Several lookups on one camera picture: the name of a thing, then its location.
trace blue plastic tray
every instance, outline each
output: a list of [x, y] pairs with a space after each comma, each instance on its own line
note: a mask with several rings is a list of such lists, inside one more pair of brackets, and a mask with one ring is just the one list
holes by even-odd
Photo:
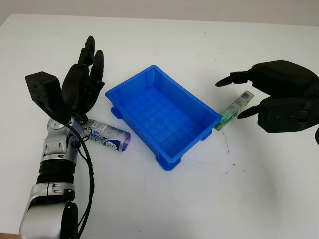
[[220, 114], [157, 66], [146, 68], [105, 95], [113, 103], [113, 114], [128, 124], [167, 171], [221, 121]]

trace wire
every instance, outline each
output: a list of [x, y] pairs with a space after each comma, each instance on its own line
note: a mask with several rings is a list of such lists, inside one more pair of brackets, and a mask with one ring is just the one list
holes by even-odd
[[86, 161], [86, 163], [88, 164], [88, 168], [89, 168], [89, 178], [90, 178], [90, 191], [89, 191], [89, 202], [88, 202], [88, 205], [86, 207], [86, 210], [80, 220], [80, 223], [82, 223], [81, 227], [80, 227], [80, 230], [79, 230], [79, 233], [78, 233], [78, 239], [80, 239], [82, 233], [83, 233], [83, 230], [84, 230], [84, 227], [86, 225], [86, 222], [88, 220], [88, 217], [89, 217], [89, 214], [90, 214], [90, 210], [91, 210], [91, 206], [92, 206], [92, 199], [93, 199], [93, 194], [94, 194], [94, 187], [95, 187], [95, 184], [94, 184], [94, 172], [93, 172], [93, 165], [92, 165], [92, 161], [91, 161], [91, 157], [90, 157], [90, 154], [89, 154], [89, 151], [84, 143], [84, 140], [82, 139], [82, 137], [80, 136], [80, 134], [72, 127], [70, 126], [69, 124], [67, 123], [62, 123], [63, 125], [65, 125], [68, 129], [70, 129], [74, 135], [78, 138], [80, 144], [82, 145], [83, 149], [84, 149], [84, 152], [85, 152], [85, 155], [86, 155], [86, 158], [83, 156], [83, 154], [80, 152], [80, 150], [78, 150], [80, 152], [80, 155], [84, 158], [84, 160]]
[[316, 140], [316, 143], [319, 145], [319, 128], [315, 132], [315, 140]]
[[89, 136], [85, 136], [82, 139], [83, 139], [83, 142], [86, 142], [86, 141], [88, 141], [90, 139], [90, 137]]

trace white table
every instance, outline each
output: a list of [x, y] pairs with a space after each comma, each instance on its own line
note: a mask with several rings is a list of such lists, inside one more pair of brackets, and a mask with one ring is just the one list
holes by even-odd
[[[38, 176], [49, 117], [31, 100], [25, 75], [62, 82], [93, 35], [106, 82], [88, 116], [132, 133], [118, 153], [88, 142], [96, 181], [83, 238], [316, 239], [319, 234], [317, 127], [267, 134], [257, 117], [235, 120], [196, 144], [172, 172], [110, 112], [105, 91], [155, 64], [216, 111], [251, 86], [215, 87], [230, 72], [284, 59], [319, 75], [319, 28], [287, 25], [12, 15], [0, 28], [0, 232], [18, 233]], [[76, 203], [88, 200], [78, 159]]]

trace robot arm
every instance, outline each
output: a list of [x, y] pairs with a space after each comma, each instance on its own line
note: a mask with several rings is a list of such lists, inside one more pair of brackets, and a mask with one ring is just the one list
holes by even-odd
[[248, 80], [270, 96], [240, 113], [239, 119], [258, 114], [258, 125], [268, 133], [302, 131], [319, 123], [319, 78], [312, 71], [289, 61], [264, 62], [230, 73], [216, 86]]
[[[103, 52], [94, 56], [94, 38], [82, 49], [78, 64], [73, 65], [62, 89], [55, 76], [45, 72], [26, 76], [32, 99], [51, 119], [44, 141], [37, 183], [32, 187], [20, 225], [20, 239], [77, 239], [81, 237], [91, 208], [94, 192], [93, 167], [88, 150], [80, 137], [86, 113], [93, 107], [104, 85]], [[77, 151], [82, 145], [90, 173], [87, 209], [78, 222], [73, 185]]]

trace white wall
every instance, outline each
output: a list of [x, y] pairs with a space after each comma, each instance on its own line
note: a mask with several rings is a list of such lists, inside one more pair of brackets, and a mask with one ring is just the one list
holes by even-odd
[[11, 13], [319, 26], [319, 0], [0, 0], [0, 25]]

